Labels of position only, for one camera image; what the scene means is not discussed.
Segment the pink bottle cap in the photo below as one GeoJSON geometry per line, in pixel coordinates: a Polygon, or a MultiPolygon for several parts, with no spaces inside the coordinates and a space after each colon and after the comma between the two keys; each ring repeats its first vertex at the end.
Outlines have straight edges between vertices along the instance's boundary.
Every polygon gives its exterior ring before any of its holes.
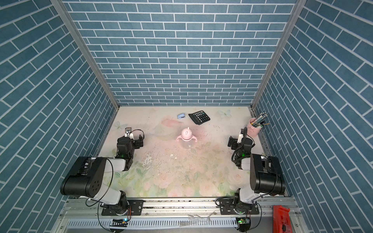
{"type": "Polygon", "coordinates": [[[187,128],[184,128],[181,132],[181,138],[184,140],[184,141],[189,141],[193,138],[193,134],[192,134],[192,130],[187,127],[187,128]]]}

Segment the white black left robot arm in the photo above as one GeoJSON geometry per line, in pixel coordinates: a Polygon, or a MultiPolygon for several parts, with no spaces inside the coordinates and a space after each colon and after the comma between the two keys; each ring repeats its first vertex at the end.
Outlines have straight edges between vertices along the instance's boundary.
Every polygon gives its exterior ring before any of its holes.
{"type": "Polygon", "coordinates": [[[60,193],[65,196],[84,196],[93,200],[103,208],[103,216],[141,215],[144,201],[127,200],[125,192],[111,188],[111,184],[116,172],[130,169],[135,150],[143,147],[144,139],[144,134],[134,139],[131,131],[117,139],[114,158],[78,157],[64,178],[60,193]]]}

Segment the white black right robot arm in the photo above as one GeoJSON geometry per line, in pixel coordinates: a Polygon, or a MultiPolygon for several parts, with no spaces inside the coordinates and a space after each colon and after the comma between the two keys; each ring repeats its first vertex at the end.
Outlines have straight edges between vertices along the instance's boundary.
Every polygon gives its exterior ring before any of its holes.
{"type": "Polygon", "coordinates": [[[249,171],[250,184],[239,188],[232,197],[220,197],[215,200],[222,215],[257,215],[257,201],[266,196],[284,195],[286,185],[279,159],[251,152],[254,141],[241,134],[230,137],[228,147],[234,152],[231,161],[240,170],[249,171]]]}

